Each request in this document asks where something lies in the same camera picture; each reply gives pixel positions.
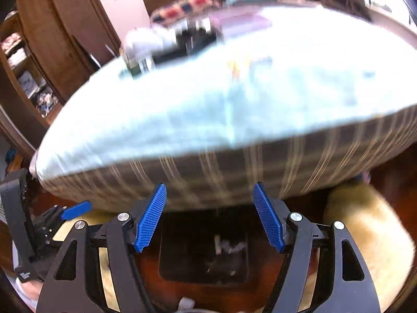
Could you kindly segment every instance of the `blue gripper pad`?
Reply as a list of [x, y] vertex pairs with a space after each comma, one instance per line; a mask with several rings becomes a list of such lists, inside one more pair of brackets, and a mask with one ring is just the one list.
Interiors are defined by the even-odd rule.
[[269, 243], [275, 247], [278, 252], [282, 252], [285, 247], [284, 237], [282, 234], [282, 223], [278, 219], [275, 210], [263, 190], [260, 182], [256, 183], [252, 192], [254, 203], [261, 219], [263, 229], [268, 237]]
[[164, 184], [160, 184], [158, 189], [155, 191], [149, 206], [145, 210], [145, 213], [143, 213], [142, 219], [139, 221], [136, 240], [134, 243], [136, 252], [142, 252], [146, 246], [149, 246], [165, 203], [166, 187]]
[[92, 207], [93, 206], [91, 202], [85, 200], [83, 202], [80, 202], [79, 204], [76, 204], [75, 206], [72, 206], [64, 210], [61, 214], [61, 219], [62, 220], [75, 219], [76, 217], [91, 211]]

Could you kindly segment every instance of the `wooden floor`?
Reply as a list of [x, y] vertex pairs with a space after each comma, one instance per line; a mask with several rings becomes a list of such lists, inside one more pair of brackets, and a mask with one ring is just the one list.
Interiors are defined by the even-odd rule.
[[[417, 241], [417, 144], [407, 149], [395, 159], [372, 170], [371, 184], [385, 196], [398, 213], [405, 228]], [[291, 211], [303, 213], [310, 221], [321, 222], [328, 191], [317, 191], [301, 197], [287, 200]], [[33, 201], [35, 215], [51, 206], [72, 205], [71, 201], [39, 191]], [[158, 272], [160, 227], [148, 248], [136, 258], [139, 272], [154, 303], [163, 308], [175, 310], [179, 300], [190, 297], [196, 301], [196, 307], [235, 313], [240, 310], [254, 311], [262, 307], [277, 278], [282, 256], [272, 248], [266, 239], [259, 219], [254, 211], [247, 220], [248, 230], [252, 234], [249, 244], [250, 274], [247, 282], [240, 287], [215, 287], [170, 282], [162, 279]], [[10, 238], [4, 227], [0, 226], [0, 250], [6, 251], [0, 263], [9, 268], [11, 265]]]

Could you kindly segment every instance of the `fur rug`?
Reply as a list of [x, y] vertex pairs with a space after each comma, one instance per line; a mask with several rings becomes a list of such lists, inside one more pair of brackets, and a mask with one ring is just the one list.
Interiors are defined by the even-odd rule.
[[[343, 184], [328, 198], [323, 223], [342, 221], [365, 259], [384, 312], [400, 292], [414, 259], [414, 242], [388, 202], [365, 183]], [[299, 310], [308, 308], [317, 273], [307, 278]]]

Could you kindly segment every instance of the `wooden door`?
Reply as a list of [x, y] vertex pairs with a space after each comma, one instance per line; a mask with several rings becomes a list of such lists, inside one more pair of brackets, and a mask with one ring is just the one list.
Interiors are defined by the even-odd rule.
[[104, 65], [113, 59], [107, 49], [118, 53], [120, 42], [112, 36], [109, 24], [105, 20], [94, 0], [52, 0], [58, 16], [71, 39], [95, 59]]
[[51, 87], [63, 102], [90, 77], [91, 67], [68, 37], [52, 0], [17, 0], [22, 31]]

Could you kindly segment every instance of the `silver screw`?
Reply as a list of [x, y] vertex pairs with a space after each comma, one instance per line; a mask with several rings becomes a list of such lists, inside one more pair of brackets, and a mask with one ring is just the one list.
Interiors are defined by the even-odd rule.
[[81, 228], [84, 228], [85, 226], [85, 222], [84, 221], [77, 221], [76, 224], [74, 225], [76, 230], [80, 230]]
[[126, 221], [127, 219], [129, 219], [129, 214], [128, 214], [128, 213], [120, 213], [120, 214], [117, 216], [117, 219], [118, 219], [119, 221]]
[[301, 221], [303, 218], [303, 216], [297, 212], [291, 213], [289, 217], [291, 218], [291, 220], [294, 220], [294, 221]]
[[340, 221], [335, 221], [335, 222], [334, 222], [334, 226], [335, 226], [338, 230], [342, 230], [342, 229], [344, 229], [344, 228], [345, 228], [345, 225], [344, 225], [342, 222], [340, 222]]

